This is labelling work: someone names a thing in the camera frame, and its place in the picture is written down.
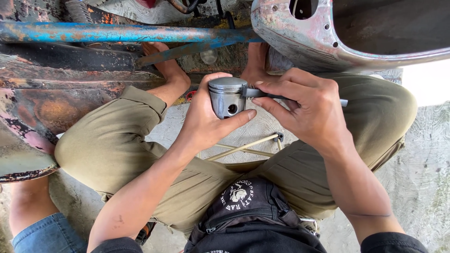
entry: black waist bag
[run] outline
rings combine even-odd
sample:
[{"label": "black waist bag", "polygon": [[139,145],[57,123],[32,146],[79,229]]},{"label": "black waist bag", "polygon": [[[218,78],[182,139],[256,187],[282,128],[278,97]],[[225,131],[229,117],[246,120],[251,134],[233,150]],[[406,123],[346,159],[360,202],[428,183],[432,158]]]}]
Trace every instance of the black waist bag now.
[{"label": "black waist bag", "polygon": [[264,221],[298,227],[300,219],[278,187],[261,178],[240,180],[229,186],[208,208],[189,237],[188,253],[206,235],[246,221]]}]

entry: khaki trousers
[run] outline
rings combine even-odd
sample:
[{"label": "khaki trousers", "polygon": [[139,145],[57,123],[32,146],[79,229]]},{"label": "khaki trousers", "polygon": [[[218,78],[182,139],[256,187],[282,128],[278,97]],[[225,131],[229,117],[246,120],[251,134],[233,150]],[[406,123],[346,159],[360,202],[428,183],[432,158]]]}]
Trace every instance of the khaki trousers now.
[{"label": "khaki trousers", "polygon": [[[404,135],[417,105],[400,85],[374,77],[321,73],[335,80],[356,149],[374,172],[405,146]],[[69,175],[96,190],[104,201],[139,176],[166,149],[144,138],[160,123],[166,104],[134,87],[85,115],[59,140],[56,160]],[[194,158],[173,182],[153,217],[175,230],[190,233],[211,202],[240,178],[262,177],[274,182],[298,215],[321,220],[337,208],[322,157],[297,140],[256,169],[239,173],[218,162]]]}]

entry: rusty blue pipe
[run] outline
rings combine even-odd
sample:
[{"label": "rusty blue pipe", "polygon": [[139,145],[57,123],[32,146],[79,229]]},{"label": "rusty blue pipe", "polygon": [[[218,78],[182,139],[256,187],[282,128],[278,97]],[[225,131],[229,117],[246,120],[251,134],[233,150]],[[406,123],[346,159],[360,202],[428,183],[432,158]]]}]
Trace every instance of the rusty blue pipe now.
[{"label": "rusty blue pipe", "polygon": [[87,23],[0,22],[0,42],[264,42],[253,30]]}]

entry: bare foot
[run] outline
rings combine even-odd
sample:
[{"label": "bare foot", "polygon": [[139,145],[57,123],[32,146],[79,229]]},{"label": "bare foot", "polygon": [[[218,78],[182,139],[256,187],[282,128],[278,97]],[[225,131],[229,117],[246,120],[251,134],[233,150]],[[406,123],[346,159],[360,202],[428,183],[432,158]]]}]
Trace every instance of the bare foot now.
[{"label": "bare foot", "polygon": [[[169,47],[162,42],[142,42],[141,45],[145,55],[169,50]],[[180,84],[185,90],[191,85],[191,80],[188,75],[178,66],[178,63],[174,59],[157,63],[155,67],[161,72],[168,83]]]},{"label": "bare foot", "polygon": [[249,43],[247,66],[242,72],[241,78],[249,84],[257,81],[278,81],[279,76],[269,75],[265,70],[266,54],[269,50],[267,43]]}]

